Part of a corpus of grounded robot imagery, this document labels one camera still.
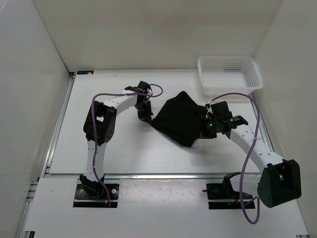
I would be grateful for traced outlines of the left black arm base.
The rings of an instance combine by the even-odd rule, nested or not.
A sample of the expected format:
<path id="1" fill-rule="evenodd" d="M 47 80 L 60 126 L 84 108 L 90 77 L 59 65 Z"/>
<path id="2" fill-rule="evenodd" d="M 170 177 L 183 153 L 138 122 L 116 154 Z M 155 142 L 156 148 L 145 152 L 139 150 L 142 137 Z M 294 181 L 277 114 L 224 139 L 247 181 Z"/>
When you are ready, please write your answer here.
<path id="1" fill-rule="evenodd" d="M 73 207 L 77 208 L 117 208 L 119 197 L 118 183 L 90 181 L 80 175 L 77 181 Z"/>

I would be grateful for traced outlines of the black shorts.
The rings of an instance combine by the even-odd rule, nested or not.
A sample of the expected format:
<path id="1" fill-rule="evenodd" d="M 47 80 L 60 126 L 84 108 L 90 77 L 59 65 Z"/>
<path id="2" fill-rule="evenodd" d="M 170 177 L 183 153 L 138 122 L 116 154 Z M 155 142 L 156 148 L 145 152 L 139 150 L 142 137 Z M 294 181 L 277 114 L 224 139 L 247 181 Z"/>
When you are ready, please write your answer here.
<path id="1" fill-rule="evenodd" d="M 196 104 L 185 91 L 182 91 L 166 101 L 152 120 L 152 127 L 179 145 L 191 147 L 201 136 L 203 117 L 206 113 L 206 107 Z"/>

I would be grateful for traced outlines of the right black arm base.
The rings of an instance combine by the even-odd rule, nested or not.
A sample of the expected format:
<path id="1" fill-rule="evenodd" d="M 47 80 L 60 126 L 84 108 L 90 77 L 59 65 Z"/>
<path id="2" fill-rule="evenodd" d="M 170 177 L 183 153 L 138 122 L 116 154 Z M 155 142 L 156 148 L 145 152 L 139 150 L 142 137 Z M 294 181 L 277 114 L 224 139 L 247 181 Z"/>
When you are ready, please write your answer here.
<path id="1" fill-rule="evenodd" d="M 210 210 L 241 210 L 240 194 L 232 186 L 232 178 L 238 179 L 240 172 L 225 175 L 223 178 L 206 180 L 206 188 L 202 190 L 207 194 Z"/>

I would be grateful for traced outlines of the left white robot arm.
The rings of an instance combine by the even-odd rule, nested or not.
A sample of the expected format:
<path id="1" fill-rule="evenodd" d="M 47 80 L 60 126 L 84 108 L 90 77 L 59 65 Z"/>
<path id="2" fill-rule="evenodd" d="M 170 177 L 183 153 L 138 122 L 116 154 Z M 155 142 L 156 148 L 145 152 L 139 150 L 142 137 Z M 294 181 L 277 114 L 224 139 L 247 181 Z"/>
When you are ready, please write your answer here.
<path id="1" fill-rule="evenodd" d="M 92 198 L 99 198 L 105 191 L 104 158 L 108 142 L 115 130 L 116 117 L 130 107 L 135 107 L 139 120 L 152 122 L 151 95 L 133 93 L 125 90 L 122 94 L 112 94 L 113 98 L 104 102 L 97 101 L 96 95 L 91 103 L 84 123 L 84 133 L 88 144 L 85 172 L 80 181 Z"/>

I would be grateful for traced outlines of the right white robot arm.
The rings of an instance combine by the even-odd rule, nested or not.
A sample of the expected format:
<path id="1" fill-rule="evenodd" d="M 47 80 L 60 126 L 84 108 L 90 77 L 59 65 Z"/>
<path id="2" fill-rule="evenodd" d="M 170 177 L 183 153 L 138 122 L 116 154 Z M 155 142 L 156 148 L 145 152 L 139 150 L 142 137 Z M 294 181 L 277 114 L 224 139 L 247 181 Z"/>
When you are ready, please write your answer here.
<path id="1" fill-rule="evenodd" d="M 225 175 L 222 183 L 207 184 L 205 192 L 209 199 L 236 199 L 242 190 L 242 198 L 258 197 L 266 207 L 272 208 L 301 197 L 299 164 L 295 160 L 285 160 L 256 138 L 243 117 L 207 113 L 202 121 L 202 138 L 214 139 L 219 133 L 226 135 L 250 156 L 261 175 L 259 178 L 241 172 Z"/>

